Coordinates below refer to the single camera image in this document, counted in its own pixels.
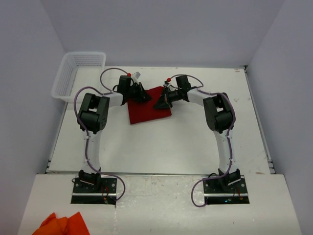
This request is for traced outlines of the red t shirt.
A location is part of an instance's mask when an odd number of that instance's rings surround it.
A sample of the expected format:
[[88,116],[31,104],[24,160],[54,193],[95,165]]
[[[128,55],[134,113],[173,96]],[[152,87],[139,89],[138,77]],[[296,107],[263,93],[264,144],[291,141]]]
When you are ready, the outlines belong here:
[[162,91],[163,87],[161,86],[147,90],[147,94],[152,99],[145,102],[136,102],[129,99],[127,105],[131,125],[167,118],[172,115],[170,109],[155,109],[153,107],[160,98]]

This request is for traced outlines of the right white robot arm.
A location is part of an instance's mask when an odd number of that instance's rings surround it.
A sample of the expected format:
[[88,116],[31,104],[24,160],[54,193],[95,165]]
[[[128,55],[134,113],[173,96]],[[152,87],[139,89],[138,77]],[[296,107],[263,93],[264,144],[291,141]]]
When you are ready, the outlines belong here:
[[232,147],[232,131],[236,116],[227,94],[209,93],[200,87],[191,86],[188,75],[175,77],[177,87],[171,89],[171,78],[164,81],[160,98],[153,108],[169,109],[173,102],[184,100],[204,108],[208,128],[213,131],[219,153],[218,186],[223,192],[230,192],[240,181],[240,170],[236,165]]

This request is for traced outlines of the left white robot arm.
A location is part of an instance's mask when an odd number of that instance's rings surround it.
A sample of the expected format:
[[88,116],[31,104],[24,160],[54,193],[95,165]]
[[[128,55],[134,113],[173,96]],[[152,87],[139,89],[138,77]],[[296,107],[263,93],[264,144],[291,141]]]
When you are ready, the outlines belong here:
[[96,94],[85,93],[79,110],[74,104],[77,122],[81,130],[85,132],[84,164],[78,177],[90,192],[97,192],[102,186],[99,149],[102,131],[108,121],[109,108],[122,106],[129,99],[134,99],[139,103],[152,99],[144,90],[142,83],[138,81],[139,77],[139,72],[120,76],[116,91],[101,93],[94,87],[84,87],[75,95],[74,103],[83,90],[92,89],[96,92]]

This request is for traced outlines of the white plastic basket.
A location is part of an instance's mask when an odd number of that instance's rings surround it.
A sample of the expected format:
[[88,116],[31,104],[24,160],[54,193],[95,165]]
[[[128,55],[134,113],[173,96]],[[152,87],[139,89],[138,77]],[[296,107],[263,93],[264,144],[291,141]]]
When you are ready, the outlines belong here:
[[104,70],[106,55],[103,52],[79,51],[66,53],[60,63],[51,96],[72,103],[76,93],[91,86],[102,90],[100,74]]

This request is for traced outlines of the orange cloth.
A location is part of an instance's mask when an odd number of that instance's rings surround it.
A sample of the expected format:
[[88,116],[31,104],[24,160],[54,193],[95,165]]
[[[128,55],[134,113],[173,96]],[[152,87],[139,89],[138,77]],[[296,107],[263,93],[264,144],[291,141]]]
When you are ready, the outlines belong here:
[[55,213],[50,214],[33,233],[33,235],[89,235],[85,221],[77,212],[71,217],[57,218]]

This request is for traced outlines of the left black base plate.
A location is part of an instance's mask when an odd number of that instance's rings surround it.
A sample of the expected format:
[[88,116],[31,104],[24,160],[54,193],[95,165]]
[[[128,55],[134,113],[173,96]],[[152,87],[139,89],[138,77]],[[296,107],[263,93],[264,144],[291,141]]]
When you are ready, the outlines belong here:
[[74,178],[71,204],[116,205],[116,178],[100,177],[95,185]]

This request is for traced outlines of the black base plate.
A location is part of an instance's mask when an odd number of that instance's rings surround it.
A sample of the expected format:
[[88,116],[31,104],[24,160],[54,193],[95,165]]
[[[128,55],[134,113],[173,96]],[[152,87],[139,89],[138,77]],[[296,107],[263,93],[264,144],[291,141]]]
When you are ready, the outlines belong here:
[[74,178],[71,204],[116,205],[116,178],[100,177],[95,185]]
[[248,191],[244,176],[229,186],[221,179],[203,182],[204,202],[206,205],[249,204]]

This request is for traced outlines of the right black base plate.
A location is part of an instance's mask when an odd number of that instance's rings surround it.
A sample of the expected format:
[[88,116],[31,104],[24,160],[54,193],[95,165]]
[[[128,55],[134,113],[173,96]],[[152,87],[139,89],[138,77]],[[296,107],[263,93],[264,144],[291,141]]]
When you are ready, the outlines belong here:
[[248,191],[244,176],[229,186],[221,179],[203,182],[204,202],[206,205],[249,204]]

